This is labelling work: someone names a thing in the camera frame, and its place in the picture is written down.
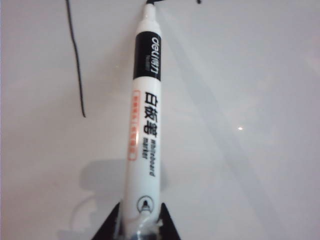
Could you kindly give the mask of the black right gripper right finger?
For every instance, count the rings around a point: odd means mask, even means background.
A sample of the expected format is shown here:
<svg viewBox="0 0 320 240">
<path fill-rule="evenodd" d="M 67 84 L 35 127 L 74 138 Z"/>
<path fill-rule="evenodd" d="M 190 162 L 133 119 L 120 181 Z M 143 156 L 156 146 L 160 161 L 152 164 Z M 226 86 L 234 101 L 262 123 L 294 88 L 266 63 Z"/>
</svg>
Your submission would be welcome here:
<svg viewBox="0 0 320 240">
<path fill-rule="evenodd" d="M 160 205 L 160 213 L 157 220 L 157 240 L 180 240 L 181 237 L 177 231 L 170 212 L 163 202 Z"/>
</svg>

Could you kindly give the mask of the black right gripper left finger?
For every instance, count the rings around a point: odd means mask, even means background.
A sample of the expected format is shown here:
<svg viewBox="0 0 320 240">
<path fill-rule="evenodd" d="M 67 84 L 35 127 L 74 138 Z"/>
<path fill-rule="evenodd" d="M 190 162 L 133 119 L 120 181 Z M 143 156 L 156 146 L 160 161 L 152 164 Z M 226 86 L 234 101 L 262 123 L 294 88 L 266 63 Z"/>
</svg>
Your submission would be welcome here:
<svg viewBox="0 0 320 240">
<path fill-rule="evenodd" d="M 93 240 L 124 240 L 122 224 L 122 202 L 118 202 L 100 228 Z"/>
</svg>

